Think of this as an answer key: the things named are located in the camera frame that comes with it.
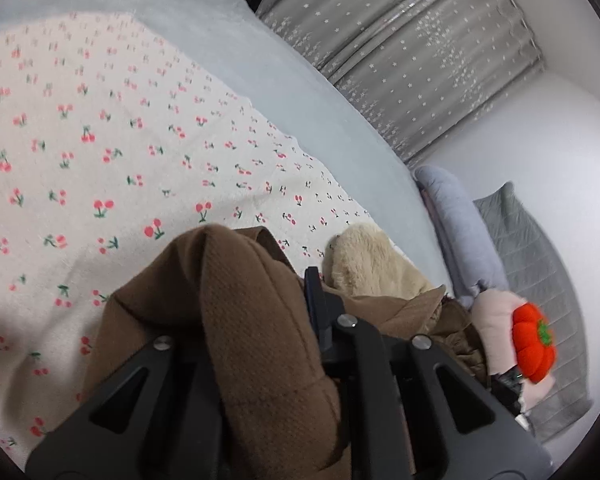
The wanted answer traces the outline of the brown coat with fur collar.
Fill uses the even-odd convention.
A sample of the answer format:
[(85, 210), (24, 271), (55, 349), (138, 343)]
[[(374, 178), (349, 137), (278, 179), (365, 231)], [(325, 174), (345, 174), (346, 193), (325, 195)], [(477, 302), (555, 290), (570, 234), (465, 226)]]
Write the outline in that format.
[(209, 363), (230, 426), (227, 479), (345, 479), (336, 382), (323, 370), (303, 282), (263, 228), (209, 224), (174, 238), (108, 299), (82, 396), (153, 336)]

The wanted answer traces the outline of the pink pillow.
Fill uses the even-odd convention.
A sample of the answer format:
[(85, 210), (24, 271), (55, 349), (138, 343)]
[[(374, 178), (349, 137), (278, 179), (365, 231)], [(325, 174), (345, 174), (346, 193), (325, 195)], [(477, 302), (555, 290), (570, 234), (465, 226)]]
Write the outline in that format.
[[(480, 292), (470, 310), (474, 324), (486, 350), (486, 368), (490, 375), (503, 374), (516, 363), (512, 338), (513, 312), (526, 300), (508, 290), (487, 289)], [(524, 378), (521, 382), (521, 401), (530, 411), (549, 394), (555, 378), (551, 372), (537, 384)]]

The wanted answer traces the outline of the orange pumpkin plush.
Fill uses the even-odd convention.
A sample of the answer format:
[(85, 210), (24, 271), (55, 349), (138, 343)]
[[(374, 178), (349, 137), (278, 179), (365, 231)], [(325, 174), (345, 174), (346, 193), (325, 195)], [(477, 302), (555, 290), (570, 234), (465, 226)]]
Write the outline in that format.
[(512, 314), (512, 341), (517, 366), (524, 378), (542, 382), (555, 364), (553, 333), (540, 309), (526, 302)]

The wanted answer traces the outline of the grey quilted headboard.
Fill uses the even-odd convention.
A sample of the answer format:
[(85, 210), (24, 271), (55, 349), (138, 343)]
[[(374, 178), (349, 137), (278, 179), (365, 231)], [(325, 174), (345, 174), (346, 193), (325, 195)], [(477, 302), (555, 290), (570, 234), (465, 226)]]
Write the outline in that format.
[(559, 252), (518, 200), (512, 182), (475, 205), (502, 260), (510, 290), (539, 307), (554, 336), (555, 383), (529, 412), (536, 437), (545, 443), (563, 434), (593, 404), (580, 302)]

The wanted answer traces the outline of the folded light blue blanket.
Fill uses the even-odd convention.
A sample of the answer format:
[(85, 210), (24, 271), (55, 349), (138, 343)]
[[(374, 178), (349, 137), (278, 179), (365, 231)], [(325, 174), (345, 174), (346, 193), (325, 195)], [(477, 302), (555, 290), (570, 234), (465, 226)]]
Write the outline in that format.
[(470, 310), (484, 290), (509, 289), (502, 259), (460, 180), (428, 165), (418, 167), (414, 177), (436, 229), (456, 300)]

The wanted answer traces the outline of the cherry print bed sheet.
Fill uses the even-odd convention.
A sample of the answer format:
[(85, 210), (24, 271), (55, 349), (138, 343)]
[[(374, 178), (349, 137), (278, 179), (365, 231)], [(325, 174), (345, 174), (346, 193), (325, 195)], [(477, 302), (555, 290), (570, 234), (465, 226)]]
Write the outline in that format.
[(78, 405), (110, 295), (174, 237), (263, 226), (297, 270), (370, 214), (314, 153), (129, 14), (0, 32), (0, 449)]

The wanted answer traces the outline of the grey dotted curtain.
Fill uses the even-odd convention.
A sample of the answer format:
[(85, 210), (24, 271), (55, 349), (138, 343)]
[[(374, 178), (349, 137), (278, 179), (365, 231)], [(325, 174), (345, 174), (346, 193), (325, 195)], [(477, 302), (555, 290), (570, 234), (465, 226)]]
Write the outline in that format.
[(258, 14), (407, 165), (544, 66), (515, 0), (264, 0)]

